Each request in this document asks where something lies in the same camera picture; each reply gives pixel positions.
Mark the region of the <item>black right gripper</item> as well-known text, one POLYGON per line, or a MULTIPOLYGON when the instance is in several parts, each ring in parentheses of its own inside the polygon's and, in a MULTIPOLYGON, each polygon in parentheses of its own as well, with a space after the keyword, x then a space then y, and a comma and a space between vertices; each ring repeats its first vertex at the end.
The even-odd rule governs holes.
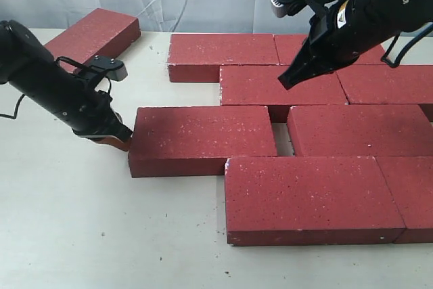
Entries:
POLYGON ((312 18, 307 39, 278 81, 289 90, 333 73, 398 33, 398 28, 373 8, 371 0, 341 0, 326 16, 312 18))

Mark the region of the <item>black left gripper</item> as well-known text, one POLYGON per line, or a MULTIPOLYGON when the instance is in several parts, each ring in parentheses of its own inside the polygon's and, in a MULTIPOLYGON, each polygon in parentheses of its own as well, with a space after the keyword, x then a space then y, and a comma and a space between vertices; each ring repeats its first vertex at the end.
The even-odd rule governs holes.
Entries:
POLYGON ((94 98, 74 99, 68 107, 53 114, 68 125, 75 135, 128 152, 133 131, 119 120, 107 92, 97 91, 93 94, 94 98))

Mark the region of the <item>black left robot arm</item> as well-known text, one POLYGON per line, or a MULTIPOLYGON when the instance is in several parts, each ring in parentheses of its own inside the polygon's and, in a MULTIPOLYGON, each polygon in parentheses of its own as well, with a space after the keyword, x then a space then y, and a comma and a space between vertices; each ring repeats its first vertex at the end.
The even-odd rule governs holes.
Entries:
POLYGON ((124 152, 132 130, 111 106, 110 90, 99 90, 127 77, 124 62, 96 55, 88 64, 52 53, 15 20, 1 21, 1 84, 9 83, 40 107, 68 125, 72 132, 124 152))

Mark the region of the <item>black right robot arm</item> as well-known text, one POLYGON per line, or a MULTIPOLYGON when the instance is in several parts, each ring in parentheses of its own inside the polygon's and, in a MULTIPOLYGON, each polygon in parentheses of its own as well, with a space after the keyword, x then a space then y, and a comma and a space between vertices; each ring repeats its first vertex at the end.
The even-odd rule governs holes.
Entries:
POLYGON ((350 66, 384 41, 397 41, 401 33, 421 28, 394 61, 382 56, 382 62, 396 68, 432 32, 432 0, 271 0, 271 4, 278 18, 295 16, 305 7, 314 12, 300 51, 278 78, 285 89, 350 66))

